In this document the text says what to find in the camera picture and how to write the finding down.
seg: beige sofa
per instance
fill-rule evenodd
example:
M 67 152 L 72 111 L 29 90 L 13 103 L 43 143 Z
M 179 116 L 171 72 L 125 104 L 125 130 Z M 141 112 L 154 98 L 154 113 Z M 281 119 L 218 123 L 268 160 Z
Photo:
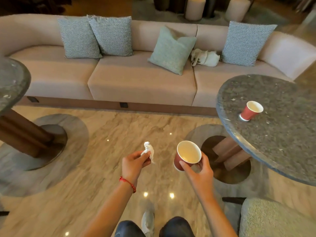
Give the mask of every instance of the beige sofa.
M 316 60 L 316 47 L 275 31 L 255 67 L 191 67 L 188 60 L 180 76 L 147 61 L 160 27 L 196 36 L 195 48 L 209 51 L 223 50 L 228 27 L 149 21 L 132 21 L 133 56 L 66 59 L 57 18 L 0 17 L 0 55 L 26 65 L 32 75 L 26 96 L 39 101 L 31 103 L 25 97 L 20 104 L 120 109 L 124 102 L 130 110 L 214 115 L 217 92 L 227 79 L 263 74 L 293 81 Z

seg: red paper cup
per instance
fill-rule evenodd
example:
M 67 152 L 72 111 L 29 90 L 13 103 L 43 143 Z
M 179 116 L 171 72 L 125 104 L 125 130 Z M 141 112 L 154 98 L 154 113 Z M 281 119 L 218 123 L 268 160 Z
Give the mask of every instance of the red paper cup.
M 179 161 L 186 162 L 189 166 L 198 163 L 202 158 L 200 148 L 191 141 L 181 141 L 177 146 L 177 153 L 173 165 L 178 171 L 184 171 Z
M 243 121 L 249 121 L 261 112 L 263 112 L 263 106 L 260 103 L 249 101 L 239 117 Z

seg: white cylindrical stool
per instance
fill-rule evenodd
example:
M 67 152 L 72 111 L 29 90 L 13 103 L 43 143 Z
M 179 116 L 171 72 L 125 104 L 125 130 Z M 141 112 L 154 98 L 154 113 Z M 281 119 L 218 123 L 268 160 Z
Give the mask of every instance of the white cylindrical stool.
M 206 0 L 187 0 L 185 9 L 185 19 L 198 21 L 202 19 Z
M 241 22 L 250 7 L 250 3 L 249 0 L 230 0 L 225 19 L 227 21 Z

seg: houndstooth pillow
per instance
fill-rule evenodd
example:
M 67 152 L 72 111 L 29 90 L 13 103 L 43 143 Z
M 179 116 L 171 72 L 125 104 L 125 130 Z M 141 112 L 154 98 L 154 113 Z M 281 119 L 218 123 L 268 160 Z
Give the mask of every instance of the houndstooth pillow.
M 133 55 L 132 17 L 87 17 L 103 55 Z
M 100 48 L 86 17 L 59 18 L 66 58 L 101 58 Z
M 254 25 L 231 21 L 220 61 L 254 66 L 257 57 L 277 25 Z

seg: shoe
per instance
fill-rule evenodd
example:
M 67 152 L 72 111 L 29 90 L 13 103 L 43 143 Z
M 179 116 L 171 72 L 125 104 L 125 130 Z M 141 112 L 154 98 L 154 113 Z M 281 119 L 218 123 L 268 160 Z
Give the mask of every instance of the shoe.
M 145 211 L 142 217 L 142 232 L 146 237 L 154 236 L 154 213 L 153 211 Z

